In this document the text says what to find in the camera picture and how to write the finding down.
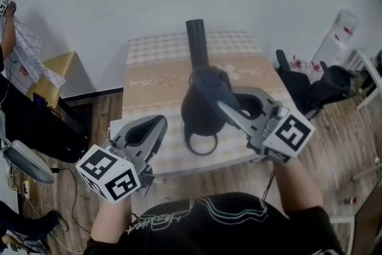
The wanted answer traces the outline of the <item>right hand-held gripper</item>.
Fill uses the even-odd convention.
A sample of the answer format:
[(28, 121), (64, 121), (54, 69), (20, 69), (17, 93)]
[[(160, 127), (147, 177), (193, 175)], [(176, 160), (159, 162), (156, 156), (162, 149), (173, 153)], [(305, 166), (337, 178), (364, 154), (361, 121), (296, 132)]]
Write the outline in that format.
[[(314, 126), (297, 109), (288, 109), (276, 102), (261, 88), (233, 87), (233, 95), (241, 111), (236, 111), (224, 102), (217, 105), (222, 112), (248, 137), (247, 148), (255, 153), (281, 163), (298, 157), (313, 133)], [(266, 116), (263, 126), (253, 136), (251, 119)]]

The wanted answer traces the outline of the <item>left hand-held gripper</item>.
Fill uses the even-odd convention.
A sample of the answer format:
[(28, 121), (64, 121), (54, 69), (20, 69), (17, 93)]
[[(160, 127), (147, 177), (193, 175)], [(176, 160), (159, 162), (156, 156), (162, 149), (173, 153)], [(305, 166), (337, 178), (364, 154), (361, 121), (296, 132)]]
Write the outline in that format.
[(163, 115), (152, 115), (125, 124), (114, 139), (93, 145), (76, 165), (87, 185), (112, 204), (133, 192), (147, 194), (154, 181), (150, 160), (167, 131)]

